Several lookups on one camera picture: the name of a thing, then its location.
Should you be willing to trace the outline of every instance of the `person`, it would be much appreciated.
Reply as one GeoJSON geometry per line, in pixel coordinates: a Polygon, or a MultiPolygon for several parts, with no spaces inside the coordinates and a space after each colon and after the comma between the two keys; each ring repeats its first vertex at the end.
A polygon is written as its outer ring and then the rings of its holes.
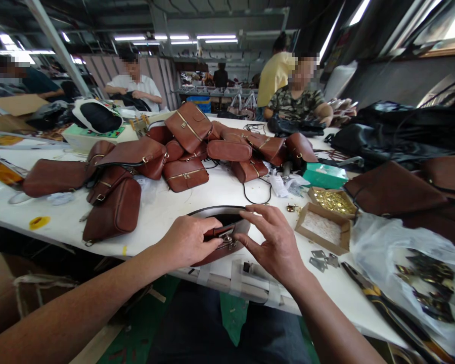
{"type": "MultiPolygon", "coordinates": [[[[297,302],[320,361],[384,363],[305,267],[282,212],[272,206],[250,205],[240,215],[258,228],[265,241],[259,245],[245,234],[234,238],[297,302]]],[[[212,253],[222,239],[204,242],[204,233],[221,226],[215,217],[177,218],[157,244],[1,333],[0,363],[69,363],[136,291],[212,253]]],[[[309,362],[294,315],[250,303],[236,348],[222,328],[218,292],[197,287],[180,285],[147,362],[235,362],[234,358],[238,362],[309,362]]]]}
{"type": "Polygon", "coordinates": [[[10,83],[11,79],[22,82],[29,93],[37,94],[49,102],[71,101],[64,95],[64,90],[42,72],[19,65],[10,56],[0,55],[0,82],[10,83]]]}
{"type": "Polygon", "coordinates": [[[273,56],[263,67],[259,79],[256,121],[265,121],[263,112],[275,92],[288,84],[288,76],[295,66],[295,58],[287,52],[287,35],[282,32],[273,44],[273,56]]]}
{"type": "Polygon", "coordinates": [[[315,57],[299,57],[289,84],[273,95],[263,112],[264,118],[271,119],[278,113],[282,119],[302,121],[313,114],[320,124],[329,126],[334,111],[325,102],[322,92],[312,85],[315,69],[315,57]]]}
{"type": "Polygon", "coordinates": [[[160,111],[162,96],[155,85],[155,82],[148,76],[140,74],[138,54],[127,53],[120,55],[125,65],[127,75],[115,76],[106,84],[105,91],[109,94],[126,94],[133,91],[131,96],[135,99],[142,99],[149,106],[152,112],[160,111]]]}
{"type": "Polygon", "coordinates": [[[226,71],[226,63],[218,63],[218,70],[214,72],[214,85],[216,87],[228,86],[228,72],[226,71]]]}

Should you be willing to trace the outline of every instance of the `fluorescent light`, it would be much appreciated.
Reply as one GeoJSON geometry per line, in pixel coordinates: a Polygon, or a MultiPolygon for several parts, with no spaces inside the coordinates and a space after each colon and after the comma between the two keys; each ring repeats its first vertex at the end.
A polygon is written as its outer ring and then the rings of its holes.
{"type": "Polygon", "coordinates": [[[188,35],[171,35],[170,39],[189,39],[189,36],[188,35]]]}
{"type": "Polygon", "coordinates": [[[171,43],[172,45],[176,45],[176,44],[197,44],[197,41],[196,40],[188,40],[188,41],[184,41],[184,42],[172,42],[171,43]]]}
{"type": "Polygon", "coordinates": [[[213,35],[198,35],[197,39],[235,39],[235,35],[222,35],[222,34],[213,34],[213,35]]]}
{"type": "Polygon", "coordinates": [[[140,36],[123,36],[123,37],[115,37],[116,41],[125,41],[125,40],[145,40],[143,35],[140,36]]]}
{"type": "Polygon", "coordinates": [[[142,42],[142,43],[133,43],[134,46],[159,46],[159,42],[142,42]]]}
{"type": "Polygon", "coordinates": [[[206,43],[237,43],[237,39],[206,40],[206,43]]]}

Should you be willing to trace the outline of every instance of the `white table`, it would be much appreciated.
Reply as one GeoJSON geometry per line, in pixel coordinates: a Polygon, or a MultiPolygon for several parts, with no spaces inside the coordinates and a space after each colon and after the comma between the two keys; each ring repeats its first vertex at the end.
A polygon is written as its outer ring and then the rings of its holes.
{"type": "MultiPolygon", "coordinates": [[[[242,128],[247,123],[246,121],[221,118],[215,118],[215,120],[237,128],[242,128]]],[[[328,128],[326,129],[326,135],[336,131],[337,129],[328,128]]],[[[329,150],[330,147],[323,142],[323,139],[324,137],[322,136],[311,138],[310,141],[313,144],[313,148],[329,150]]],[[[34,141],[23,141],[21,143],[37,144],[34,141]]],[[[56,160],[85,159],[85,156],[64,150],[0,150],[0,156],[26,169],[30,169],[40,158],[56,160]]],[[[163,179],[158,182],[152,182],[154,190],[148,194],[149,198],[147,200],[142,199],[136,230],[131,234],[112,238],[90,247],[86,247],[82,241],[85,222],[79,222],[79,219],[91,209],[91,206],[86,202],[86,189],[77,191],[74,194],[74,201],[61,206],[53,206],[46,201],[46,197],[31,199],[18,205],[10,205],[7,201],[15,192],[10,189],[4,189],[0,191],[0,226],[52,244],[60,246],[64,246],[64,244],[72,245],[92,253],[127,259],[159,241],[178,216],[210,206],[245,206],[249,204],[243,195],[243,186],[226,167],[220,166],[209,169],[208,172],[208,183],[181,193],[169,191],[167,183],[163,179]],[[39,216],[49,216],[51,221],[46,226],[31,231],[29,222],[39,216]]],[[[268,185],[259,180],[248,182],[246,183],[246,194],[252,201],[266,201],[268,198],[268,185]]],[[[290,225],[295,227],[298,214],[287,212],[286,206],[287,204],[297,204],[303,207],[308,201],[308,196],[300,198],[290,195],[289,198],[281,199],[277,198],[273,193],[269,203],[272,206],[279,207],[290,225]]],[[[308,261],[311,257],[311,250],[324,249],[317,244],[309,243],[307,238],[298,233],[295,233],[295,235],[306,267],[317,277],[324,290],[349,320],[365,335],[406,347],[405,342],[382,319],[344,269],[329,267],[328,270],[321,273],[308,261]]],[[[251,227],[249,236],[258,242],[264,240],[255,226],[251,227]]],[[[350,254],[344,255],[340,259],[351,262],[350,254]]],[[[188,267],[174,271],[171,274],[188,281],[203,283],[208,287],[223,292],[229,292],[233,261],[236,265],[240,261],[253,262],[255,260],[243,248],[234,254],[211,263],[208,280],[202,281],[202,276],[204,275],[202,274],[198,282],[201,270],[196,269],[189,274],[191,268],[188,267]]],[[[267,281],[242,275],[241,290],[235,292],[235,294],[264,303],[267,301],[268,291],[269,283],[267,281]]],[[[281,287],[281,300],[277,308],[300,315],[295,301],[283,287],[281,287]]]]}

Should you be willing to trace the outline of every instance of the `green box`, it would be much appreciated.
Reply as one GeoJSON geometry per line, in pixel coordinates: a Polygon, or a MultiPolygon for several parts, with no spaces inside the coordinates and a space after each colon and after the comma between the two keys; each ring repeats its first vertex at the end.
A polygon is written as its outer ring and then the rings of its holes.
{"type": "Polygon", "coordinates": [[[307,163],[303,178],[309,181],[311,186],[333,190],[340,189],[349,180],[345,169],[321,163],[307,163]]]}

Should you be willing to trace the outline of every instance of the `cardboard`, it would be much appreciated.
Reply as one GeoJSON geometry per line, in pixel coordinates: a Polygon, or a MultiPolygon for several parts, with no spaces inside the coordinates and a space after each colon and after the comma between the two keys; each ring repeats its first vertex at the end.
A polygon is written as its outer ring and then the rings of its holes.
{"type": "MultiPolygon", "coordinates": [[[[310,199],[312,200],[312,203],[314,205],[320,206],[320,203],[317,201],[317,198],[315,197],[315,194],[317,193],[317,191],[334,192],[334,193],[340,195],[345,201],[347,201],[347,203],[349,205],[353,206],[354,209],[356,208],[356,205],[354,205],[354,203],[352,202],[351,198],[349,197],[349,195],[345,191],[342,191],[342,190],[326,190],[326,189],[322,189],[322,188],[319,188],[319,187],[310,187],[310,189],[308,190],[308,196],[310,197],[310,199]]],[[[355,218],[355,214],[343,214],[343,213],[340,213],[340,212],[337,212],[337,211],[332,211],[332,212],[337,214],[337,215],[340,215],[342,217],[346,217],[348,219],[351,219],[351,220],[353,220],[355,218]]]]}
{"type": "Polygon", "coordinates": [[[349,251],[350,234],[352,232],[351,221],[348,218],[342,217],[339,214],[336,214],[335,212],[326,210],[319,205],[314,205],[309,202],[303,207],[300,213],[300,217],[298,218],[297,225],[295,226],[295,231],[302,234],[306,238],[309,238],[313,242],[319,244],[321,247],[330,250],[332,253],[336,255],[342,255],[349,251]],[[307,211],[311,211],[313,213],[316,213],[317,215],[325,217],[340,226],[341,228],[340,245],[335,245],[302,226],[307,211]]]}

